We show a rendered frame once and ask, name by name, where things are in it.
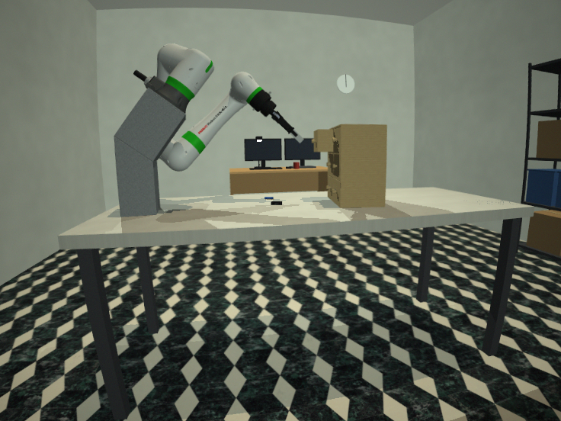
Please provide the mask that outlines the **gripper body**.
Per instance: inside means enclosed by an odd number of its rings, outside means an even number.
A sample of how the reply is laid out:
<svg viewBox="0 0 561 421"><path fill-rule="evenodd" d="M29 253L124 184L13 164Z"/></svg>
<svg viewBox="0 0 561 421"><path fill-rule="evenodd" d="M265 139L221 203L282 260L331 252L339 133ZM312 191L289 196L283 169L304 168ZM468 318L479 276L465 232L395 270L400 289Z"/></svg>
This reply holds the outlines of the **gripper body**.
<svg viewBox="0 0 561 421"><path fill-rule="evenodd" d="M269 101L267 104L264 105L264 107L261 109L261 113L267 117L269 114L273 114L273 112L275 112L277 114L277 112L274 110L276 108L276 104L273 101ZM273 114L273 116L275 116Z"/></svg>

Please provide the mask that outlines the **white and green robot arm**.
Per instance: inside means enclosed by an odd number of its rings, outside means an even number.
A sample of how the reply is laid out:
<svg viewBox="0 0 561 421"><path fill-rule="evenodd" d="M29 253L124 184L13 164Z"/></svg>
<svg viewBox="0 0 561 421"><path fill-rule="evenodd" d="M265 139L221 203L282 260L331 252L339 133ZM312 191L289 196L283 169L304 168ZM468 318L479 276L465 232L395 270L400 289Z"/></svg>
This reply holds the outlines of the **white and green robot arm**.
<svg viewBox="0 0 561 421"><path fill-rule="evenodd" d="M186 113L189 101L213 71L213 62L201 51L169 43L158 52L157 77L146 77L137 70L133 74L144 81L146 88ZM271 100L271 92L265 92L247 72L236 73L231 87L224 99L177 143L172 138L159 157L170 169L178 172L187 169L220 128L248 103L253 111L259 112Z"/></svg>

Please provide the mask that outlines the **light wooden chest of drawers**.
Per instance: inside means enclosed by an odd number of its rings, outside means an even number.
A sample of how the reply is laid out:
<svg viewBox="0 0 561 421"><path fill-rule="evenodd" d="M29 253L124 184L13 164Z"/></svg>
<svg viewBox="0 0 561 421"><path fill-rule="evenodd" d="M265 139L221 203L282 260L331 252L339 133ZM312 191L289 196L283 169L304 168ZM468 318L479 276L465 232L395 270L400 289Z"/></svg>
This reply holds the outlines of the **light wooden chest of drawers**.
<svg viewBox="0 0 561 421"><path fill-rule="evenodd" d="M341 126L340 208L385 207L387 124ZM334 129L333 138L334 138Z"/></svg>

